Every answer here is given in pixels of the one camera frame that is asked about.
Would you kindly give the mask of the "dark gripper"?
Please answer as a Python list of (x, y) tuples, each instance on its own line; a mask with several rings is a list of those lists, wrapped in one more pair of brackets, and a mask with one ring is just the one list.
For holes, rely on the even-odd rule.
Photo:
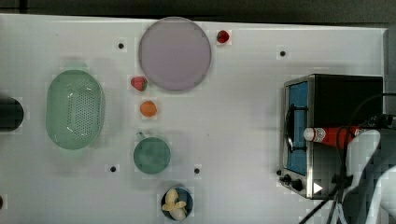
[(361, 125), (364, 129), (396, 129), (396, 116), (390, 114), (375, 115)]

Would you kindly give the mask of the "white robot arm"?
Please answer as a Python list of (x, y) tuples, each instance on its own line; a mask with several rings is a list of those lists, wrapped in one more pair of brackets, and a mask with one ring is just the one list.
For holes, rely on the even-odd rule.
[(383, 206), (395, 216), (395, 116), (378, 115), (347, 146), (352, 176), (337, 224), (375, 224)]

